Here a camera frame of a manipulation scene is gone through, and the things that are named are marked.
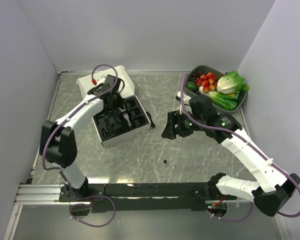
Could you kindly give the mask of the black silver hair trimmer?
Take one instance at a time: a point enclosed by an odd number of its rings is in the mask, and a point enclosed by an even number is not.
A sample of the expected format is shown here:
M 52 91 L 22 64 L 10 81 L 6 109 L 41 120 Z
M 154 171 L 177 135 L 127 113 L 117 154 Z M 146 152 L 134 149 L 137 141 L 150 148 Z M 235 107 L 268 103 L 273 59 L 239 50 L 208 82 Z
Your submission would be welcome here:
M 132 127 L 132 124 L 131 124 L 131 122 L 130 122 L 129 114 L 128 114 L 128 112 L 127 112 L 125 106 L 123 105 L 123 106 L 119 107 L 118 109 L 119 109 L 119 111 L 121 112 L 123 118 L 126 120 L 128 126 L 131 128 L 131 127 Z

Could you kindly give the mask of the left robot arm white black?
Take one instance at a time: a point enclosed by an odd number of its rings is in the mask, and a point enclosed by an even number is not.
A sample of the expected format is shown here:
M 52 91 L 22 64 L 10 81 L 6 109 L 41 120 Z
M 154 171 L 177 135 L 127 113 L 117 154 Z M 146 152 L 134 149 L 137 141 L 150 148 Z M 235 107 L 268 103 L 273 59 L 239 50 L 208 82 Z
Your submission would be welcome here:
M 56 121 L 46 120 L 42 125 L 39 145 L 42 168 L 57 170 L 77 201 L 85 200 L 90 190 L 87 177 L 76 163 L 76 133 L 93 116 L 124 104 L 120 94 L 122 83 L 123 80 L 117 76 L 107 75 L 70 112 Z

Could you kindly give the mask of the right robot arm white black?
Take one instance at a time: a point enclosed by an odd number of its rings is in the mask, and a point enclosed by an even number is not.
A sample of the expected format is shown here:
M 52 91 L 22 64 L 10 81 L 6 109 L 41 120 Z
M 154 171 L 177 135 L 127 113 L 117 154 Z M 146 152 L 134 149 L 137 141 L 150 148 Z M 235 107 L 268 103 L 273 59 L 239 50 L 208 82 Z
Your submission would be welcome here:
M 263 214 L 273 217 L 295 192 L 300 195 L 300 177 L 278 167 L 232 115 L 218 113 L 205 95 L 188 98 L 180 110 L 168 112 L 161 136 L 174 140 L 188 137 L 195 131 L 205 132 L 229 150 L 255 178 L 255 181 L 249 181 L 218 173 L 208 182 L 208 193 L 213 199 L 227 195 L 245 199 L 254 203 Z M 300 211 L 293 216 L 300 216 Z

